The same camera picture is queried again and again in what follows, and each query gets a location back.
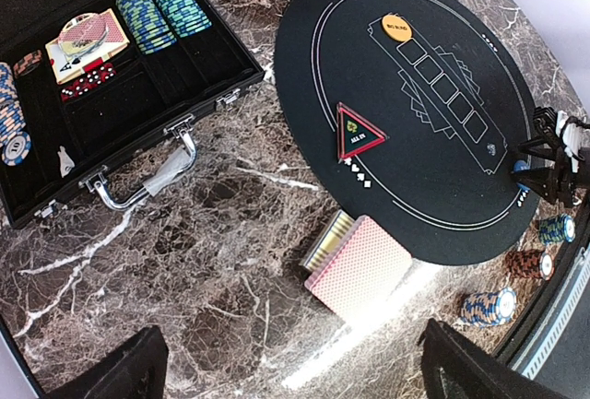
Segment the all in triangle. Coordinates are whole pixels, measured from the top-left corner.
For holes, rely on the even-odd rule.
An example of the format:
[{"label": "all in triangle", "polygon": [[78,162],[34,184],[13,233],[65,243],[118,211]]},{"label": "all in triangle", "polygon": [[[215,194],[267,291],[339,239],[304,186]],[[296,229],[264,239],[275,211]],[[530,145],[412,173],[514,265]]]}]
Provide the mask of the all in triangle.
[{"label": "all in triangle", "polygon": [[338,158],[354,157],[385,142],[388,136],[346,104],[336,107],[338,118]]}]

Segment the poker mat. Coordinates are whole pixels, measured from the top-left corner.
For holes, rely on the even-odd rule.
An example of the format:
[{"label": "poker mat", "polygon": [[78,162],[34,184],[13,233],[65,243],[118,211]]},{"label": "poker mat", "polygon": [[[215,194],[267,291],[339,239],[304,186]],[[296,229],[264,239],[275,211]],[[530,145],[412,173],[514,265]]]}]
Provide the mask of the poker mat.
[{"label": "poker mat", "polygon": [[[387,15],[405,20],[411,39],[390,38]],[[324,187],[414,257],[480,263],[527,229],[538,197],[510,172],[518,159],[537,165],[517,151],[533,135],[535,104],[510,54],[456,0],[292,0],[275,75],[289,128]],[[385,142],[339,161],[340,102]]]}]

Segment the marble countertop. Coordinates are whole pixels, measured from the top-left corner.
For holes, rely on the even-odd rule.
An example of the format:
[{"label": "marble countertop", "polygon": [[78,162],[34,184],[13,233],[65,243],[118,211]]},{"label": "marble countertop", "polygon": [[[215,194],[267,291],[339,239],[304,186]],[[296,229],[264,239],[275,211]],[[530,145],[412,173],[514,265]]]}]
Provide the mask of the marble countertop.
[{"label": "marble countertop", "polygon": [[[0,312],[46,390],[143,326],[170,347],[166,397],[421,397],[419,333],[454,321],[456,293],[505,283],[499,260],[415,262],[383,326],[351,332],[303,287],[299,260],[336,209],[289,133],[274,39],[289,0],[211,0],[265,69],[234,111],[199,122],[196,166],[157,197],[113,213],[83,194],[52,219],[0,228]],[[459,0],[505,44],[537,105],[581,115],[558,63],[512,0]],[[176,148],[114,173],[125,195]],[[554,207],[541,206],[551,213]],[[528,293],[531,283],[522,288]],[[464,332],[492,350],[489,339]]]}]

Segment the black case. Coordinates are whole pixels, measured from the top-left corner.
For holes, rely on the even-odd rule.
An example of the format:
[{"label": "black case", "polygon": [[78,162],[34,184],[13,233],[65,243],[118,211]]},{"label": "black case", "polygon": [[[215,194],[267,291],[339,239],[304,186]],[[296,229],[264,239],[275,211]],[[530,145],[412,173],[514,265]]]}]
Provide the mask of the black case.
[{"label": "black case", "polygon": [[[106,188],[106,174],[128,162],[138,149],[169,135],[183,135],[185,141],[187,124],[237,99],[262,79],[260,65],[213,6],[207,0],[196,2],[212,26],[143,55],[115,0],[0,1],[0,61],[13,65],[27,53],[43,52],[42,64],[16,79],[32,150],[17,166],[0,161],[0,193],[13,227],[23,227],[36,215],[50,215],[87,187],[93,190],[102,183]],[[100,88],[63,103],[45,44],[70,18],[108,8],[131,41],[109,60],[115,69],[122,68]],[[60,146],[76,163],[64,178],[57,155]]]}]

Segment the open briefcase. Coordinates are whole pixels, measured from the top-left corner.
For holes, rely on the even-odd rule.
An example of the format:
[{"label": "open briefcase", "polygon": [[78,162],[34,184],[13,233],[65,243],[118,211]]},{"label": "open briefcase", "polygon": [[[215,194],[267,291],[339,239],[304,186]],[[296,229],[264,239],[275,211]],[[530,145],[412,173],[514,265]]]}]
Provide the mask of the open briefcase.
[{"label": "open briefcase", "polygon": [[[260,65],[207,0],[195,1],[208,27],[193,34],[173,22],[172,12],[178,9],[175,0],[161,1],[173,4],[162,7],[154,2],[174,43],[152,52],[138,43],[143,36],[136,38],[125,21],[129,16],[118,8],[128,8],[128,2],[2,0],[0,62],[12,66],[14,92],[0,84],[0,121],[3,113],[11,118],[4,119],[8,129],[0,124],[0,194],[13,227],[21,228],[35,216],[49,216],[57,205],[86,190],[113,209],[126,209],[143,199],[148,195],[144,187],[122,202],[114,201],[108,191],[108,173],[128,162],[138,149],[152,147],[167,136],[183,143],[190,158],[183,167],[187,170],[196,157],[192,124],[262,79]],[[85,68],[77,80],[90,81],[93,72],[105,65],[116,75],[88,93],[64,96],[73,93],[67,88],[75,90],[79,83],[57,83],[55,60],[46,44],[73,18],[108,9],[129,44],[104,64]],[[131,16],[141,25],[146,23],[145,11]],[[141,32],[147,34],[150,29],[144,27]],[[18,75],[14,66],[36,51],[41,51],[41,60]],[[6,105],[15,92],[18,111]],[[18,130],[10,132],[15,125]]]}]

